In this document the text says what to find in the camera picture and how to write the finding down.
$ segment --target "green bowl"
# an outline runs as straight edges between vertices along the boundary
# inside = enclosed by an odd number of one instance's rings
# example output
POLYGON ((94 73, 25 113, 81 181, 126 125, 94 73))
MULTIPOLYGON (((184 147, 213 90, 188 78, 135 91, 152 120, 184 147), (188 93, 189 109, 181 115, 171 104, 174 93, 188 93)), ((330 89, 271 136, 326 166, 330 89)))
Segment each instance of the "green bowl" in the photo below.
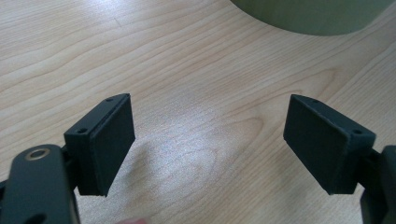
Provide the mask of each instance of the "green bowl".
POLYGON ((373 21, 395 0, 231 0, 252 17, 306 35, 344 35, 373 21))

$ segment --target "round screw hole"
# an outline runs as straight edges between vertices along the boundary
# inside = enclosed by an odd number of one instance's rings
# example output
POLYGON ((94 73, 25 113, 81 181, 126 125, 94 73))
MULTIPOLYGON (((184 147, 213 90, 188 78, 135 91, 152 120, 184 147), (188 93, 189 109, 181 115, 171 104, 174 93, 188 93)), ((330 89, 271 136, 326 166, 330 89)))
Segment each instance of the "round screw hole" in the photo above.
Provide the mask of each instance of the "round screw hole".
POLYGON ((27 219, 24 224, 41 224, 47 219, 46 215, 44 214, 36 214, 29 219, 27 219))
POLYGON ((361 131, 361 130, 353 130, 353 133, 355 133, 355 134, 361 134, 362 131, 361 131))
POLYGON ((88 129, 82 128, 82 129, 78 129, 78 130, 77 130, 77 133, 85 133, 85 132, 87 132, 87 131, 88 131, 88 129))
POLYGON ((48 148, 39 148, 39 149, 29 152, 25 156, 25 159, 27 161, 36 161, 36 160, 40 160, 41 158, 46 157, 48 154, 50 154, 50 150, 48 148))

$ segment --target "green container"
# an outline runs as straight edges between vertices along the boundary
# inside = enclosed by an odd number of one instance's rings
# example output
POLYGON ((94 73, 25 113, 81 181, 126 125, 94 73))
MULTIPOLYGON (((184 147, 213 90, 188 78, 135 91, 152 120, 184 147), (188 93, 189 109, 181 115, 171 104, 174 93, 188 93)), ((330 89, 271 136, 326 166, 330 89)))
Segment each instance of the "green container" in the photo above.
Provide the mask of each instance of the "green container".
POLYGON ((254 18, 306 35, 344 35, 373 21, 395 0, 231 0, 254 18))

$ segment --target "wood grain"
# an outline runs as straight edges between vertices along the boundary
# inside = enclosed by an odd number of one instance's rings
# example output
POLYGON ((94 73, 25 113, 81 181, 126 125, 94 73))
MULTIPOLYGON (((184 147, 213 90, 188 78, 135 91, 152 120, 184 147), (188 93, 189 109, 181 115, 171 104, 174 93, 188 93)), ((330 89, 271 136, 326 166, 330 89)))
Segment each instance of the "wood grain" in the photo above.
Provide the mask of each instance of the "wood grain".
POLYGON ((318 98, 395 144, 396 5, 366 29, 274 28, 228 0, 2 1, 0 179, 102 99, 132 94, 137 139, 83 223, 361 223, 285 144, 289 97, 318 98))

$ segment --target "table surface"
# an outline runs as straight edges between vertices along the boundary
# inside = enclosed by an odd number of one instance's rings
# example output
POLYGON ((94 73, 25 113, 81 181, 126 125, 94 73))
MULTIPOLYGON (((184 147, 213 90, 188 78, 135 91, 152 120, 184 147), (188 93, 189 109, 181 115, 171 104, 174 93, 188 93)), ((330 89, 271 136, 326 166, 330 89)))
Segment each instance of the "table surface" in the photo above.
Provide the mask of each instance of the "table surface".
POLYGON ((292 93, 395 144, 396 4, 367 28, 299 35, 228 0, 2 1, 0 180, 26 148, 103 99, 132 95, 136 141, 82 223, 361 223, 360 196, 329 196, 283 140, 292 93))

